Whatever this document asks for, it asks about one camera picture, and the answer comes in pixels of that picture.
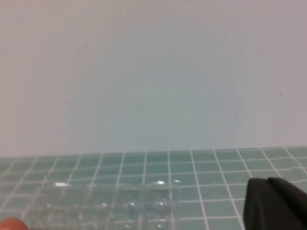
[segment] black object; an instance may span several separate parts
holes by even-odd
[[[282,178],[248,181],[246,230],[307,230],[307,194]]]

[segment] white wall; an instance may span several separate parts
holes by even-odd
[[[307,144],[307,1],[0,0],[0,155]]]

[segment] table surface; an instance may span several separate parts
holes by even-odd
[[[239,230],[244,229],[249,178],[280,176],[307,191],[307,147],[2,158],[0,173],[0,219],[25,219],[37,188],[55,182],[106,185],[180,180],[182,229]]]

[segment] orange object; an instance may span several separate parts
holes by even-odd
[[[0,230],[29,230],[29,228],[18,218],[6,218],[0,222]]]

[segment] transparent plastic sheet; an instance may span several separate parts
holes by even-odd
[[[26,217],[32,230],[176,230],[179,185],[54,183],[37,191]]]

